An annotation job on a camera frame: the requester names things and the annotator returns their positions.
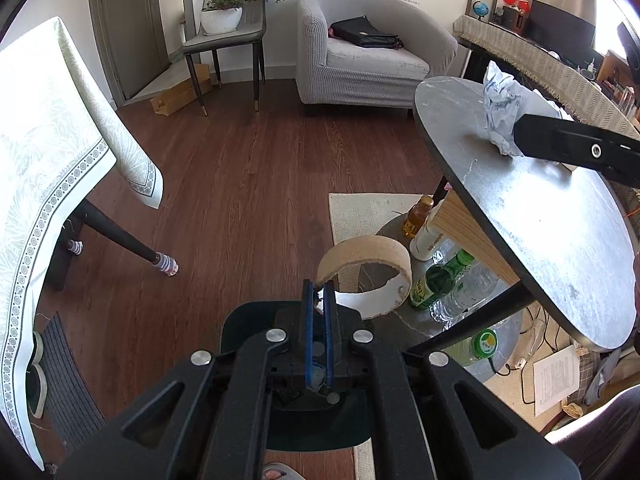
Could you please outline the amber drink bottle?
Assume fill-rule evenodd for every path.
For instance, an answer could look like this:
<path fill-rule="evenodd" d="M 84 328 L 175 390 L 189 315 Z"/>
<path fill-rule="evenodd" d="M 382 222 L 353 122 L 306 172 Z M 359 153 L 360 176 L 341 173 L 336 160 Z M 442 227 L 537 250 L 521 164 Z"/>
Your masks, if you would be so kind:
<path fill-rule="evenodd" d="M 424 225 L 424 222 L 430 214 L 434 206 L 434 200 L 431 195 L 422 195 L 407 212 L 404 223 L 402 224 L 402 232 L 405 237 L 413 238 Z"/>

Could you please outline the green glass bottle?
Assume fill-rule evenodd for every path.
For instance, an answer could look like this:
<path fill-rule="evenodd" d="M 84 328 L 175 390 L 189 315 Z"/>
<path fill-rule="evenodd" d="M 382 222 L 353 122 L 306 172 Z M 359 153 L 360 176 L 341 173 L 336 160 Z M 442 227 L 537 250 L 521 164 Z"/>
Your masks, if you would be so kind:
<path fill-rule="evenodd" d="M 427 310 L 435 301 L 442 299 L 454 288 L 458 276 L 466 270 L 475 258 L 460 249 L 446 263 L 430 266 L 413 284 L 410 292 L 410 304 L 418 311 Z"/>

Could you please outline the white paper sheet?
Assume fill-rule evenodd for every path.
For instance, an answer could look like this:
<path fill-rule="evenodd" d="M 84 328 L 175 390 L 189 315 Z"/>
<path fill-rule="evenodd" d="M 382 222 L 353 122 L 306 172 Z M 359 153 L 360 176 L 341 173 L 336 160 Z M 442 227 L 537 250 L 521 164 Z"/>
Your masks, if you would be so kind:
<path fill-rule="evenodd" d="M 534 363 L 535 415 L 550 410 L 579 389 L 580 359 L 570 344 Z"/>

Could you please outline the grey door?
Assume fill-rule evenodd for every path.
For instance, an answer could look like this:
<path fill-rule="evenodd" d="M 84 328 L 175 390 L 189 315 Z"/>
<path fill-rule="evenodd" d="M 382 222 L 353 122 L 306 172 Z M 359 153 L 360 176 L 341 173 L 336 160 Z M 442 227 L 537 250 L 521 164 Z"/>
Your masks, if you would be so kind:
<path fill-rule="evenodd" d="M 89 0 L 100 61 L 117 106 L 169 67 L 160 0 Z"/>

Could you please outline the brown wooden radio box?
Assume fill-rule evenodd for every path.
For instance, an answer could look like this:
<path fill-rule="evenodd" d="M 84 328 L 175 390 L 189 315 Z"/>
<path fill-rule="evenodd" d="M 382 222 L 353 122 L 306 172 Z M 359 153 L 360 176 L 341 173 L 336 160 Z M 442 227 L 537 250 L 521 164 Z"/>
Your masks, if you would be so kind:
<path fill-rule="evenodd" d="M 527 16 L 517 8 L 512 8 L 512 6 L 502 7 L 501 26 L 509 32 L 514 32 L 514 34 L 517 34 L 518 36 L 523 36 L 526 18 Z"/>

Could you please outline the round marble coffee table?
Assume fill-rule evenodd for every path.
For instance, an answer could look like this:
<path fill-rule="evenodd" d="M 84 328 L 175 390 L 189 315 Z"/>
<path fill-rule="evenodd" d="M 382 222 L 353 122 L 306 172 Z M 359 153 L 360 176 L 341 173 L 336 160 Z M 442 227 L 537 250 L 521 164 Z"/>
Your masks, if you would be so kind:
<path fill-rule="evenodd" d="M 499 153 L 480 135 L 483 87 L 422 81 L 416 122 L 444 178 L 515 272 L 516 288 L 572 338 L 614 350 L 631 335 L 634 246 L 620 207 L 594 171 Z"/>

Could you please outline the potted green plant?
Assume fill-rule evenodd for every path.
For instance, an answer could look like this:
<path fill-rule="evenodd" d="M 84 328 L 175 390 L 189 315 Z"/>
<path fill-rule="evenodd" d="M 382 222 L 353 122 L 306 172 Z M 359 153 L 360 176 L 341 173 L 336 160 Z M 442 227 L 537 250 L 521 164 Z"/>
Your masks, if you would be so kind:
<path fill-rule="evenodd" d="M 206 0 L 201 10 L 201 25 L 207 36 L 234 32 L 247 4 L 266 0 Z"/>

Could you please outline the grey floor mat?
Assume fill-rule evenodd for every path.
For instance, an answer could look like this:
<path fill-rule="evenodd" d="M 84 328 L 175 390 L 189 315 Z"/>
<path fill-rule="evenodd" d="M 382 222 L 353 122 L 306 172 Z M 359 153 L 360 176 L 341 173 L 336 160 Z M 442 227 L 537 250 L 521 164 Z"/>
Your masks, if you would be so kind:
<path fill-rule="evenodd" d="M 35 350 L 27 369 L 28 407 L 46 416 L 65 454 L 77 451 L 106 425 L 82 379 L 58 313 L 42 333 L 33 332 Z"/>

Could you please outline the clear green-capped bottle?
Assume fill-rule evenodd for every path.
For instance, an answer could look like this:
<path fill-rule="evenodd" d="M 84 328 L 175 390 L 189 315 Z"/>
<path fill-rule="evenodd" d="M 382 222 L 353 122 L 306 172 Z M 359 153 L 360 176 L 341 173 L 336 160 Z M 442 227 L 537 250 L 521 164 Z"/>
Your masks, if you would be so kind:
<path fill-rule="evenodd" d="M 485 328 L 445 349 L 445 353 L 461 366 L 488 360 L 498 349 L 498 335 L 492 328 Z"/>

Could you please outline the white patterned tablecloth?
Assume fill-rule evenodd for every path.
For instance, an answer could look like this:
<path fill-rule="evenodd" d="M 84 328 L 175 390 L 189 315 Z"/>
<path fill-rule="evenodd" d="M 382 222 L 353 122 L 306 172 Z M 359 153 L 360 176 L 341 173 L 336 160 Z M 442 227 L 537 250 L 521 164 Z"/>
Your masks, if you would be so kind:
<path fill-rule="evenodd" d="M 1 52 L 1 416 L 37 468 L 26 372 L 40 292 L 64 221 L 112 168 L 142 203 L 160 206 L 160 170 L 55 16 Z"/>

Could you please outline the black handbag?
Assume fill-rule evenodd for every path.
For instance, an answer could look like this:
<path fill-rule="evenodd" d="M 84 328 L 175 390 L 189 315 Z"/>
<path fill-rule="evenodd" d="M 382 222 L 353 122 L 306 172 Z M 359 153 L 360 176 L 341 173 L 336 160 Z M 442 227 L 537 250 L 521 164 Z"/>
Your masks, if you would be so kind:
<path fill-rule="evenodd" d="M 380 32 L 363 16 L 334 22 L 329 35 L 354 44 L 360 48 L 402 49 L 404 44 L 395 34 Z"/>

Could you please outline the clear plastic water bottle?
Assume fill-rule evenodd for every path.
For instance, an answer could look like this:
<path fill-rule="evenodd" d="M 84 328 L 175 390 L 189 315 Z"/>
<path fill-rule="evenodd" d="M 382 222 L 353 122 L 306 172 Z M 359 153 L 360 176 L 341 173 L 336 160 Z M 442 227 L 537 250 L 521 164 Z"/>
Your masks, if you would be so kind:
<path fill-rule="evenodd" d="M 436 323 L 450 324 L 460 315 L 473 310 L 495 290 L 498 276 L 481 263 L 472 263 L 454 283 L 445 297 L 430 307 Z"/>

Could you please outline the grey dining chair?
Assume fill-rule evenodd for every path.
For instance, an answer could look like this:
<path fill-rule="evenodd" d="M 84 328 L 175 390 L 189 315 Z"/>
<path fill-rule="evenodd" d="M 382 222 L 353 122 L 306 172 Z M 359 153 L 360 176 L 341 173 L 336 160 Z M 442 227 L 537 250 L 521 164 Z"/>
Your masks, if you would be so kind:
<path fill-rule="evenodd" d="M 209 51 L 219 80 L 221 76 L 218 51 L 250 44 L 252 46 L 254 111 L 258 112 L 260 84 L 266 82 L 264 44 L 262 43 L 267 30 L 266 3 L 264 0 L 243 2 L 234 9 L 206 10 L 209 3 L 210 0 L 203 0 L 200 28 L 196 35 L 186 40 L 181 48 L 198 104 L 204 115 L 207 115 L 203 92 L 193 61 L 194 55 Z"/>

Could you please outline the small blue globe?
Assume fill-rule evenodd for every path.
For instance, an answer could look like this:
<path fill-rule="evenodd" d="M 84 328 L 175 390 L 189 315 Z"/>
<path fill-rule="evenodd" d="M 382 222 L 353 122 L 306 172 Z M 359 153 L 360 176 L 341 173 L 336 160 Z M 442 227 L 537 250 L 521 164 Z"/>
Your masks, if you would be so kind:
<path fill-rule="evenodd" d="M 483 1 L 476 0 L 472 3 L 472 11 L 479 21 L 487 21 L 490 14 L 489 6 Z"/>

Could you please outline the white paper ball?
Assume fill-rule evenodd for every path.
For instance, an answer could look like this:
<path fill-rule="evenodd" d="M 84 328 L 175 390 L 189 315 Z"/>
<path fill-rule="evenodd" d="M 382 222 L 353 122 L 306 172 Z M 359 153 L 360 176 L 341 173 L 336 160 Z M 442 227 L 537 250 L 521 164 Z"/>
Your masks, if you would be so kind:
<path fill-rule="evenodd" d="M 485 138 L 503 156 L 522 156 L 514 141 L 514 125 L 533 103 L 535 92 L 490 61 L 483 80 Z"/>

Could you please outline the cardboard box on floor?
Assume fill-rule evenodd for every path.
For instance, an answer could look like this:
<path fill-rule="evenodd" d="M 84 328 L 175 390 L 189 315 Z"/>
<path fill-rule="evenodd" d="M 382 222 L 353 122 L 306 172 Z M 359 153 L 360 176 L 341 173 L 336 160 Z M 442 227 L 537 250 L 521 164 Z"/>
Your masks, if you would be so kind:
<path fill-rule="evenodd" d="M 201 94 L 206 94 L 212 90 L 209 67 L 206 64 L 195 64 L 194 70 L 198 76 Z M 196 93 L 193 88 L 192 79 L 179 82 L 175 86 L 165 90 L 158 96 L 151 99 L 154 113 L 160 116 L 170 116 L 196 100 Z"/>

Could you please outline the brown cardboard tape roll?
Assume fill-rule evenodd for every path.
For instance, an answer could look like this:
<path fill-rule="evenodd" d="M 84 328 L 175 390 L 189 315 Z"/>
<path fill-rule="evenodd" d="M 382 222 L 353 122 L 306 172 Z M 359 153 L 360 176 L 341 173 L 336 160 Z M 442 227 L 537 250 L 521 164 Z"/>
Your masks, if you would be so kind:
<path fill-rule="evenodd" d="M 334 245 L 320 260 L 316 284 L 338 278 L 336 302 L 357 311 L 364 320 L 399 308 L 412 285 L 408 249 L 381 235 L 363 235 Z"/>

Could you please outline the beige lace table runner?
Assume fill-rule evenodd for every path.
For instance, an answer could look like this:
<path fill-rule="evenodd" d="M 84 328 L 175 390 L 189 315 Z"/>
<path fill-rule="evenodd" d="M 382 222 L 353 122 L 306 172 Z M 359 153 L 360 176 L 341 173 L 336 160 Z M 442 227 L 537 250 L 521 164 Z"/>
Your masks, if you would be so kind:
<path fill-rule="evenodd" d="M 512 32 L 467 15 L 459 16 L 452 24 L 452 30 L 460 39 L 513 65 L 581 122 L 639 139 L 639 131 L 632 122 L 594 84 L 541 48 Z"/>

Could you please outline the black monitor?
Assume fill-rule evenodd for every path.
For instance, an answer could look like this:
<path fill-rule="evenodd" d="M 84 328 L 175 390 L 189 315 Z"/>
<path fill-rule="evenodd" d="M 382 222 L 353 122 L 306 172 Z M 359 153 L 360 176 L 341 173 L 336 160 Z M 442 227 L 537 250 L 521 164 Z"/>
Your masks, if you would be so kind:
<path fill-rule="evenodd" d="M 573 66 L 585 67 L 599 56 L 593 50 L 593 24 L 548 3 L 533 1 L 524 32 L 529 40 Z"/>

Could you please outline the black table leg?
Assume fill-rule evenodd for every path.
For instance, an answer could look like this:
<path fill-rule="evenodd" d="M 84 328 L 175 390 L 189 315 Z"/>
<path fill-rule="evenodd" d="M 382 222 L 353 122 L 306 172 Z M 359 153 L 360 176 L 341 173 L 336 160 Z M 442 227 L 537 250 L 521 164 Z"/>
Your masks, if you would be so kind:
<path fill-rule="evenodd" d="M 163 274 L 175 276 L 178 273 L 179 266 L 174 258 L 162 252 L 157 252 L 140 242 L 88 200 L 82 200 L 73 210 L 72 216 L 93 229 L 93 231 L 108 238 L 111 242 L 151 263 L 155 269 Z"/>

